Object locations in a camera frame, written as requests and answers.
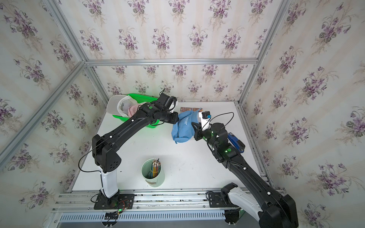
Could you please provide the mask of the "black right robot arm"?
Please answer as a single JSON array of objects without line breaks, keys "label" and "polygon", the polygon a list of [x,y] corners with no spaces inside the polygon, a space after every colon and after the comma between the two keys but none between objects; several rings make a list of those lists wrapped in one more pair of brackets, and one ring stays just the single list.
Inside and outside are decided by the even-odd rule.
[{"label": "black right robot arm", "polygon": [[241,150],[245,148],[240,140],[233,141],[225,125],[211,126],[192,123],[194,139],[204,140],[215,159],[232,172],[247,188],[244,192],[235,183],[221,189],[221,200],[227,206],[234,205],[251,215],[261,228],[297,228],[298,213],[294,199],[283,196],[266,183],[245,161]]}]

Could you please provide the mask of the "light blue baseball cap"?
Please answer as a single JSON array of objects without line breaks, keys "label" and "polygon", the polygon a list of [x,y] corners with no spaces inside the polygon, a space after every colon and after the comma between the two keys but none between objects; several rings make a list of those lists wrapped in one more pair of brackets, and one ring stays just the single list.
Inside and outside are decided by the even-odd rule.
[{"label": "light blue baseball cap", "polygon": [[199,123],[199,111],[185,111],[178,115],[179,121],[173,125],[172,139],[178,143],[185,143],[194,136],[194,129],[192,123]]}]

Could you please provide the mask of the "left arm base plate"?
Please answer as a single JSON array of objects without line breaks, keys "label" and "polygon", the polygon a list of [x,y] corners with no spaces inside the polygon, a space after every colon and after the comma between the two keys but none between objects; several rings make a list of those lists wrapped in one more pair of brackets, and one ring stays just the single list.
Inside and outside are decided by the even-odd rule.
[{"label": "left arm base plate", "polygon": [[111,198],[107,198],[100,192],[94,204],[94,210],[132,209],[134,199],[134,194],[118,193]]}]

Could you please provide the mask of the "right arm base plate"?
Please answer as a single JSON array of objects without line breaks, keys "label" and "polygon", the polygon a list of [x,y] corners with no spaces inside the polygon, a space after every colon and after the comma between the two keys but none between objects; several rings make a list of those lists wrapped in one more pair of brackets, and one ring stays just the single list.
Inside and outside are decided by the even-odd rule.
[{"label": "right arm base plate", "polygon": [[208,191],[205,194],[210,208],[238,208],[239,206],[232,204],[228,196],[222,192]]}]

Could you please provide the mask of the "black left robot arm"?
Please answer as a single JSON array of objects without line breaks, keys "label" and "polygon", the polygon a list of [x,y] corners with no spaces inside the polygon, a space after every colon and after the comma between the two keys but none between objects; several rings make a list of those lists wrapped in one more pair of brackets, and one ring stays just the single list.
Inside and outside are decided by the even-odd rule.
[{"label": "black left robot arm", "polygon": [[117,168],[121,158],[117,154],[121,146],[142,128],[159,120],[162,124],[175,124],[178,122],[178,113],[173,109],[177,104],[176,97],[170,97],[161,92],[157,100],[139,103],[137,111],[127,121],[116,129],[92,138],[92,156],[100,172],[102,187],[101,196],[111,199],[119,195],[117,186]]}]

